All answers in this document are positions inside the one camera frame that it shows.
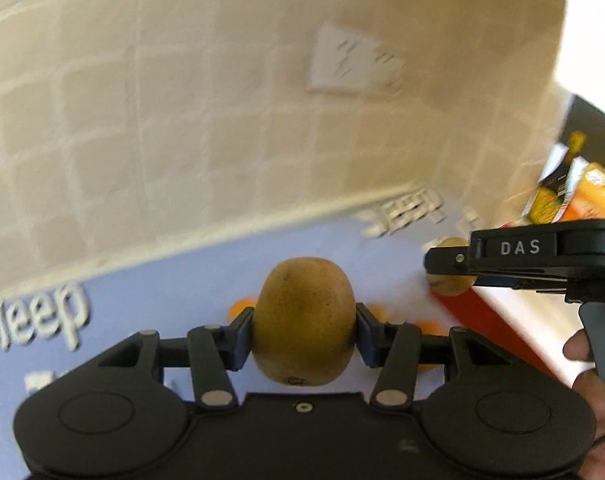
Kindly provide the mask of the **person's right hand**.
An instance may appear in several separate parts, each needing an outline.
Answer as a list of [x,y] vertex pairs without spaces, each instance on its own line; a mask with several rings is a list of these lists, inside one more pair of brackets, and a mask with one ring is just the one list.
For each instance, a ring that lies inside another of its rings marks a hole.
[[[595,360],[585,330],[579,330],[565,342],[563,354],[566,359],[573,362],[592,363]],[[603,440],[605,437],[605,383],[595,369],[591,368],[577,376],[573,389],[587,401],[595,413],[597,420],[595,436],[598,440]]]

